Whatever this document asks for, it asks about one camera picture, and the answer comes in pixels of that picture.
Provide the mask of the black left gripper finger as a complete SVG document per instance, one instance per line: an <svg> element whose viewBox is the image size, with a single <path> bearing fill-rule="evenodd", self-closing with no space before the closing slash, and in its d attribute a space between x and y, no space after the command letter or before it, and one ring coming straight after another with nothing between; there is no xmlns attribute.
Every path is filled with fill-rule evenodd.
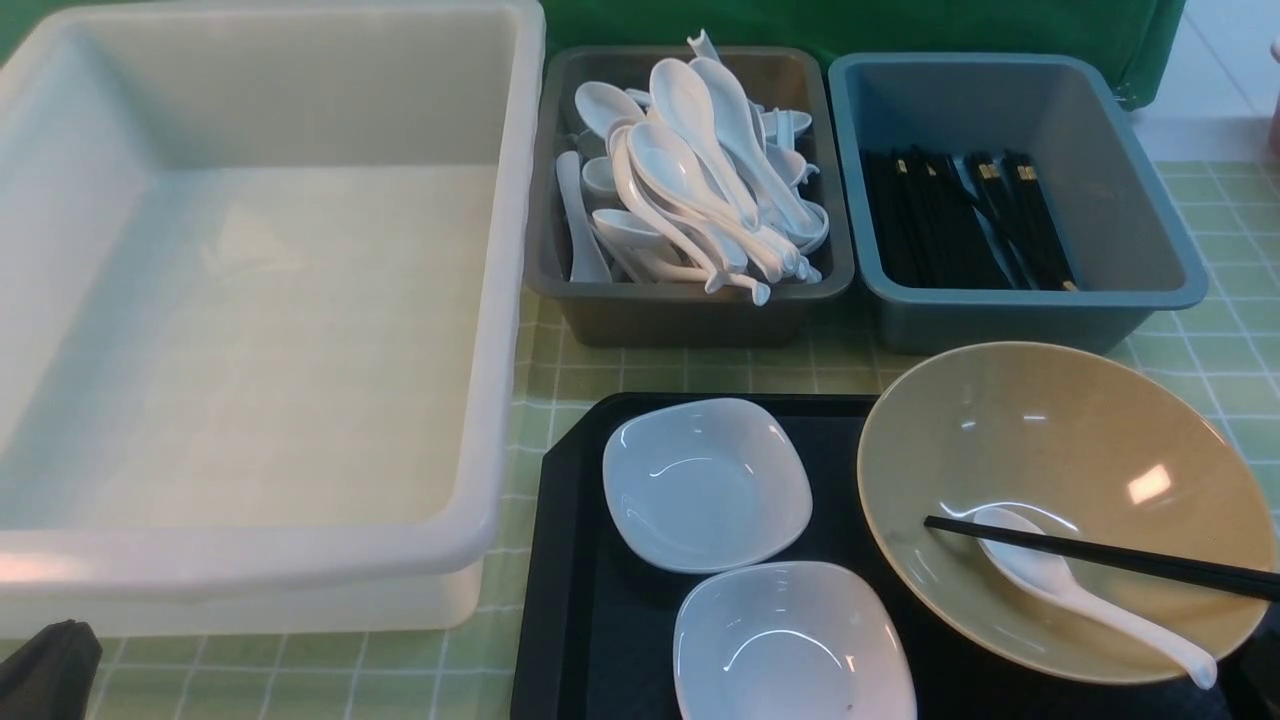
<svg viewBox="0 0 1280 720"><path fill-rule="evenodd" d="M88 623L45 626L1 664L3 719L84 719L102 659Z"/></svg>

